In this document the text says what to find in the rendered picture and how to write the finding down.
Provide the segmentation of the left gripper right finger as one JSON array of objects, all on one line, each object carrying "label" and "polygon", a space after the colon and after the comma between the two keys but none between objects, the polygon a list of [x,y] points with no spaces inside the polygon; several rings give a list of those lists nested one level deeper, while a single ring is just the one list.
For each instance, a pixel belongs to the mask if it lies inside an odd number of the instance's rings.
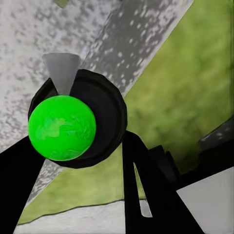
[{"label": "left gripper right finger", "polygon": [[[122,141],[126,234],[204,234],[141,138]],[[134,163],[153,217],[141,214]]]}]

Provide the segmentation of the insectifuge atomizer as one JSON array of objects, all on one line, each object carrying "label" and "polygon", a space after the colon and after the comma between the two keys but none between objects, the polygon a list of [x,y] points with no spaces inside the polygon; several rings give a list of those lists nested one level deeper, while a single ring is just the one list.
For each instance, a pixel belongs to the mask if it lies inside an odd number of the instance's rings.
[{"label": "insectifuge atomizer", "polygon": [[79,69],[79,55],[48,53],[41,59],[50,78],[30,104],[33,147],[61,167],[86,168],[106,160],[128,125],[121,92],[104,75]]}]

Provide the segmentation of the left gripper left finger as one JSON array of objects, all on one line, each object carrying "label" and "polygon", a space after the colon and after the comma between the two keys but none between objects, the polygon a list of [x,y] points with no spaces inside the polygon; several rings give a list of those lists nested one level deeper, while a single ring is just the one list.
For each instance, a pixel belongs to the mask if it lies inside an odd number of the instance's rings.
[{"label": "left gripper left finger", "polygon": [[13,234],[45,159],[29,135],[0,154],[0,234]]}]

